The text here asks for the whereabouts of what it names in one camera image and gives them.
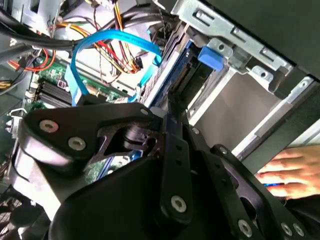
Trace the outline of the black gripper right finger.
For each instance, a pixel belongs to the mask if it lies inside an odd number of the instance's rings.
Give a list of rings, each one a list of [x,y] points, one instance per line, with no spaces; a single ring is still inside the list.
[[[179,240],[312,240],[298,219],[223,145],[208,147],[168,96],[166,219]]]

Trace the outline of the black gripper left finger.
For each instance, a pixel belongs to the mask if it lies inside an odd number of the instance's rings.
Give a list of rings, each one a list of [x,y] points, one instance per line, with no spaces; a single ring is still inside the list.
[[[40,167],[51,188],[42,206],[50,220],[105,219],[146,188],[145,173],[129,164],[104,190],[97,183],[84,193],[85,169],[108,157],[142,151],[141,164],[160,165],[151,211],[157,223],[188,225],[193,217],[190,147],[193,133],[187,118],[174,109],[160,117],[140,103],[90,104],[39,109],[19,127],[24,155]]]

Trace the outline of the person's bare hand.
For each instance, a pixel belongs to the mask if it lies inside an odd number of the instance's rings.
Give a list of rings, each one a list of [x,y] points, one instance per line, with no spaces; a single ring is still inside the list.
[[[287,148],[278,153],[255,177],[275,197],[286,200],[320,194],[320,146]]]

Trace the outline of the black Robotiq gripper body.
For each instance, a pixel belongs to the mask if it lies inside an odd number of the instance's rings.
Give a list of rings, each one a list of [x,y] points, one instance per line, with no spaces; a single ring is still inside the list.
[[[50,240],[240,240],[238,218],[189,157],[140,159],[72,194]]]

